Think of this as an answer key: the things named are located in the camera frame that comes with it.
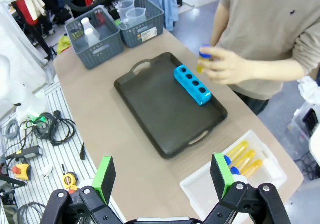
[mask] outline red button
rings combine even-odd
[[[12,168],[12,172],[13,172],[14,174],[20,175],[22,171],[21,171],[20,168],[14,166],[14,167]]]

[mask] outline blue cap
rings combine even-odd
[[[230,171],[233,175],[240,175],[240,171],[235,166],[231,167]]]
[[[228,156],[224,156],[225,162],[228,164],[228,166],[232,163],[232,161],[230,160],[230,158]]]
[[[211,47],[211,45],[206,44],[206,45],[203,45],[201,48],[209,48],[209,47]],[[200,51],[199,51],[199,55],[200,55],[200,57],[202,57],[202,58],[204,58],[204,59],[210,59],[210,58],[212,58],[212,55],[206,54],[206,53],[202,53],[202,52],[200,52]]]

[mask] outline white tray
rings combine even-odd
[[[286,182],[287,175],[280,167],[276,157],[252,130],[227,148],[223,154],[225,155],[243,141],[248,141],[249,143],[247,150],[255,150],[254,160],[261,159],[263,161],[262,167],[248,179],[250,185],[257,188],[263,183],[272,183],[277,189],[281,187]],[[211,162],[180,183],[180,187],[190,200],[190,205],[202,221],[206,219],[219,202],[215,185],[210,175],[210,167]],[[240,224],[248,218],[248,214],[239,213],[233,223]]]

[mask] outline white bottle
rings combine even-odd
[[[91,28],[85,30],[84,35],[85,40],[89,44],[89,47],[92,47],[100,42],[99,38],[97,38],[94,34],[94,30],[92,30]]]
[[[93,30],[94,35],[95,35],[98,39],[100,39],[100,34],[99,34],[99,32],[98,32],[98,31],[94,28],[94,26],[90,23],[90,20],[89,20],[88,17],[83,18],[83,19],[81,20],[81,24],[83,25],[84,32],[86,32],[86,30],[88,30],[88,29],[91,28],[91,29]]]

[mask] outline person's hand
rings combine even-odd
[[[236,53],[216,47],[201,48],[200,51],[214,57],[214,61],[198,62],[213,83],[232,85],[253,78],[252,63]]]

